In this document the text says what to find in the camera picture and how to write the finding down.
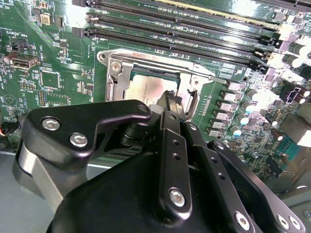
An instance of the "black mounting arm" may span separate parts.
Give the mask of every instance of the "black mounting arm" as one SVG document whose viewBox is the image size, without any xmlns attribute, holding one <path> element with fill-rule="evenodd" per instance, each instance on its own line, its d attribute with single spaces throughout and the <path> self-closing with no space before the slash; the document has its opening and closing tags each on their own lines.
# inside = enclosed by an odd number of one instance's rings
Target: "black mounting arm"
<svg viewBox="0 0 311 233">
<path fill-rule="evenodd" d="M 206 145 L 165 93 L 30 112 L 14 165 L 55 211 L 49 233 L 305 233 L 298 217 L 220 141 Z M 86 180 L 91 159 L 141 153 Z"/>
</svg>

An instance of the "motherboard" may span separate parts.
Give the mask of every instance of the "motherboard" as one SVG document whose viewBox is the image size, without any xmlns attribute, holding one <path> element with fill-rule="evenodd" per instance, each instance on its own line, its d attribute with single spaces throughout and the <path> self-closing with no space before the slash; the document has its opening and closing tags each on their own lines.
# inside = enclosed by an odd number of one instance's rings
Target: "motherboard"
<svg viewBox="0 0 311 233">
<path fill-rule="evenodd" d="M 0 0 L 0 146 L 17 147 L 32 109 L 150 105 L 168 90 L 205 141 L 278 177 L 311 147 L 310 12 L 310 0 Z"/>
</svg>

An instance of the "screw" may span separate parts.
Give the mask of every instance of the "screw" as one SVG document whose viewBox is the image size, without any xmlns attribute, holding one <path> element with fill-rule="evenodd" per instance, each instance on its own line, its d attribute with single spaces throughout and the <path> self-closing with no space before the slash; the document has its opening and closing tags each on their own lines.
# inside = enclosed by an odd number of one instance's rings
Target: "screw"
<svg viewBox="0 0 311 233">
<path fill-rule="evenodd" d="M 307 219 L 311 220 L 311 210 L 305 210 L 305 211 L 303 212 L 303 215 L 304 215 Z"/>
<path fill-rule="evenodd" d="M 53 118 L 46 118 L 42 121 L 42 126 L 46 130 L 57 130 L 60 127 L 60 123 L 58 120 L 53 119 Z"/>
<path fill-rule="evenodd" d="M 170 198 L 171 198 L 171 201 L 178 207 L 182 207 L 185 205 L 185 197 L 177 189 L 172 189 L 170 191 Z"/>
<path fill-rule="evenodd" d="M 121 66 L 121 64 L 120 64 L 119 62 L 113 62 L 113 63 L 111 63 L 110 67 L 111 67 L 111 69 L 112 69 L 114 72 L 116 72 L 116 73 L 120 72 L 120 70 L 121 70 L 121 68 L 122 68 L 122 66 Z"/>
<path fill-rule="evenodd" d="M 248 231 L 251 226 L 249 225 L 249 222 L 247 221 L 247 218 L 241 214 L 240 212 L 235 212 L 235 220 L 237 221 L 237 223 L 246 231 Z"/>
<path fill-rule="evenodd" d="M 220 142 L 216 142 L 216 145 L 218 146 L 218 148 L 220 148 L 220 149 L 224 149 L 224 147 L 222 146 L 222 144 L 220 144 Z"/>
<path fill-rule="evenodd" d="M 138 105 L 138 108 L 139 108 L 141 111 L 143 111 L 144 113 L 146 113 L 146 112 L 148 111 L 147 107 L 146 107 L 145 105 L 142 105 L 142 104 Z"/>
<path fill-rule="evenodd" d="M 277 215 L 277 219 L 280 222 L 282 227 L 284 227 L 287 230 L 290 228 L 290 225 L 288 224 L 288 222 L 281 215 Z"/>
<path fill-rule="evenodd" d="M 296 219 L 294 219 L 292 216 L 289 216 L 289 219 L 297 230 L 301 230 L 301 225 Z"/>
<path fill-rule="evenodd" d="M 196 127 L 195 127 L 195 125 L 194 125 L 194 124 L 189 123 L 189 126 L 190 126 L 190 128 L 192 128 L 193 130 L 196 130 Z"/>
<path fill-rule="evenodd" d="M 82 133 L 73 133 L 69 141 L 76 147 L 85 147 L 87 145 L 87 138 Z"/>
</svg>

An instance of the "chip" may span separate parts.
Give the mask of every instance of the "chip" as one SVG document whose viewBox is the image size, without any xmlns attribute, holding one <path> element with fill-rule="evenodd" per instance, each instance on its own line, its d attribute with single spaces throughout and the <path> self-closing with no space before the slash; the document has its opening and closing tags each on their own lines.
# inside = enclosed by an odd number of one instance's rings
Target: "chip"
<svg viewBox="0 0 311 233">
<path fill-rule="evenodd" d="M 285 14 L 276 13 L 276 14 L 274 15 L 273 19 L 278 20 L 278 21 L 283 21 L 284 17 L 285 17 Z"/>
<path fill-rule="evenodd" d="M 270 127 L 270 124 L 267 122 L 264 122 L 264 124 L 262 126 L 264 129 L 268 129 Z"/>
<path fill-rule="evenodd" d="M 271 148 L 272 148 L 272 146 L 273 146 L 273 144 L 271 144 L 271 143 L 267 143 L 264 147 L 265 147 L 266 149 L 271 149 Z"/>
<path fill-rule="evenodd" d="M 67 41 L 61 40 L 61 41 L 59 42 L 59 46 L 60 46 L 60 47 L 67 47 Z"/>
<path fill-rule="evenodd" d="M 211 122 L 211 126 L 212 128 L 215 128 L 215 129 L 221 129 L 223 127 L 224 123 L 221 121 L 221 120 L 212 120 Z"/>
<path fill-rule="evenodd" d="M 256 122 L 257 122 L 257 119 L 251 118 L 251 119 L 249 120 L 248 124 L 250 124 L 250 125 L 255 125 Z"/>
<path fill-rule="evenodd" d="M 40 21 L 42 24 L 51 25 L 52 16 L 50 14 L 40 14 Z"/>
<path fill-rule="evenodd" d="M 255 139 L 256 143 L 261 142 L 261 141 L 262 141 L 262 137 L 256 137 L 256 139 Z"/>
<path fill-rule="evenodd" d="M 235 142 L 235 141 L 228 141 L 228 145 L 230 148 L 235 147 L 236 144 L 237 144 L 237 142 Z"/>
<path fill-rule="evenodd" d="M 37 8 L 34 8 L 33 12 L 34 12 L 35 15 L 40 15 L 41 14 L 41 10 L 37 9 Z"/>
<path fill-rule="evenodd" d="M 227 89 L 231 91 L 237 91 L 240 89 L 240 84 L 239 83 L 234 83 L 232 81 L 227 81 Z"/>
<path fill-rule="evenodd" d="M 301 21 L 302 21 L 302 18 L 295 17 L 293 23 L 295 23 L 295 24 L 300 24 Z"/>
<path fill-rule="evenodd" d="M 267 75 L 267 77 L 266 77 L 266 81 L 267 82 L 273 82 L 273 80 L 274 80 L 274 75 Z"/>
<path fill-rule="evenodd" d="M 276 100 L 276 101 L 274 101 L 273 105 L 274 106 L 280 106 L 281 103 L 282 103 L 282 101 Z"/>
<path fill-rule="evenodd" d="M 215 129 L 209 129 L 208 135 L 212 136 L 212 137 L 218 137 L 218 136 L 220 136 L 220 132 L 218 130 L 215 130 Z"/>
<path fill-rule="evenodd" d="M 235 99 L 235 93 L 223 92 L 222 97 L 224 100 L 233 101 Z"/>
<path fill-rule="evenodd" d="M 63 18 L 61 16 L 55 16 L 55 25 L 58 28 L 61 28 L 63 26 Z"/>
</svg>

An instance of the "connector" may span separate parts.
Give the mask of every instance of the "connector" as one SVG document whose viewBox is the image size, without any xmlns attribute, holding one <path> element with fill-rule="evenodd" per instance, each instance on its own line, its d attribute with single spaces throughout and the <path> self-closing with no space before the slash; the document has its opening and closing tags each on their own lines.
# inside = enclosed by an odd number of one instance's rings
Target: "connector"
<svg viewBox="0 0 311 233">
<path fill-rule="evenodd" d="M 0 135 L 7 136 L 19 128 L 18 122 L 5 121 L 0 125 Z"/>
<path fill-rule="evenodd" d="M 13 66 L 23 69 L 30 69 L 35 65 L 37 65 L 37 63 L 38 63 L 37 56 L 31 56 L 26 54 L 21 54 L 20 56 L 17 56 L 12 59 Z"/>
</svg>

